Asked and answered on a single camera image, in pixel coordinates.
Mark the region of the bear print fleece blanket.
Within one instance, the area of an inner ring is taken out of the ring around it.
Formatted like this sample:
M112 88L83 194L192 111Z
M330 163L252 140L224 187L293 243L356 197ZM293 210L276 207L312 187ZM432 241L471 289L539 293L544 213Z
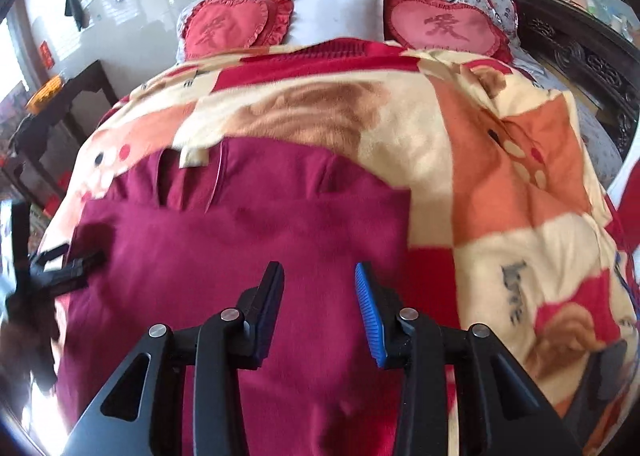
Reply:
M202 167L227 138L321 147L410 194L402 302L488 325L600 452L639 395L639 288L627 236L566 91L466 52L406 49L418 72L356 71L213 92L220 71L295 46L224 51L122 98L81 146L44 235L70 245L87 202L158 151Z

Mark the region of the orange object on table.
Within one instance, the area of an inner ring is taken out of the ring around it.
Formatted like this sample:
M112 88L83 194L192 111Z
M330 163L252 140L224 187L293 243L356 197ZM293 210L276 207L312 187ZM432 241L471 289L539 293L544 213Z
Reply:
M55 75L44 83L29 99L26 110L32 115L41 113L54 97L62 90L64 80L61 75Z

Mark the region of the dark wooden side table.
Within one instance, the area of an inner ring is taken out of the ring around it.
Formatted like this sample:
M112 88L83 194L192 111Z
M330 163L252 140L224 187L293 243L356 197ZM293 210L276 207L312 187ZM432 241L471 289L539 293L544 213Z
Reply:
M1 170L18 193L41 209L46 207L46 202L22 180L24 167L29 166L50 193L62 201L66 196L66 187L58 182L58 177L43 163L43 158L48 155L51 137L60 133L64 139L58 145L58 150L69 142L79 147L87 140L87 132L73 114L74 100L83 92L103 94L111 105L118 101L100 60L94 60L80 73L62 82L60 89L43 103L40 111L36 114L27 113L9 138L9 151L1 161Z

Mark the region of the dark carved wooden headboard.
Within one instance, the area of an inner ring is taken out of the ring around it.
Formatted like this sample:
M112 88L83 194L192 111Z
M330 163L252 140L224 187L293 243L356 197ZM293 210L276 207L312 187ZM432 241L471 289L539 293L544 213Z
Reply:
M639 121L639 49L588 12L562 0L513 0L518 37L605 115L604 129L625 157Z

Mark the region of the maroon knit garment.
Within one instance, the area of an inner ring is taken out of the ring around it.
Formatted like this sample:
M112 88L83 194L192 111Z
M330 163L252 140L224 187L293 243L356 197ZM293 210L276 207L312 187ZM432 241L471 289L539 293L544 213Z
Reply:
M87 202L71 258L103 265L70 296L56 395L78 421L145 333L202 324L256 286L271 261L284 294L267 360L242 372L255 455L387 455L399 380L375 365L355 269L385 283L407 250L410 194L321 147L227 138L202 167L158 151Z

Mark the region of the red heart pillow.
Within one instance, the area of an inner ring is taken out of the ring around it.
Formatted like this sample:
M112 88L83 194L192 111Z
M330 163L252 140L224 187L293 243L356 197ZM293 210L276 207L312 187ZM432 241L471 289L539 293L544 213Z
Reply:
M479 8L446 0L384 0L385 38L416 50L471 52L511 63L506 34Z
M293 10L292 0L201 0L178 31L183 59L280 45L288 34Z

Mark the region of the left red heart pillow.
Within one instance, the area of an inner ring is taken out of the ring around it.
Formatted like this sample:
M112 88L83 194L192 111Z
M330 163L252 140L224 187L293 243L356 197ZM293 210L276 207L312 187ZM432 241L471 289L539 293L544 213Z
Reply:
M280 45L288 34L293 10L292 0L201 0L178 31L183 59Z

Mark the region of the white rectangular pillow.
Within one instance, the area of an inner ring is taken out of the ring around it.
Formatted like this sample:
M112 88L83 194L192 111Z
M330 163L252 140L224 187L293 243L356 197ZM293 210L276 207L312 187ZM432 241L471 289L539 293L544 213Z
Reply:
M285 45L311 46L335 38L384 40L384 0L292 0Z

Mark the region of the right red heart pillow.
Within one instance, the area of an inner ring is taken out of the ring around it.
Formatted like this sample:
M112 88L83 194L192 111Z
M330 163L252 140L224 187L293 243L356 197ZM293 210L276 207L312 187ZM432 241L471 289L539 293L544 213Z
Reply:
M511 63L506 34L479 8L446 0L384 0L385 38L416 50L471 52Z

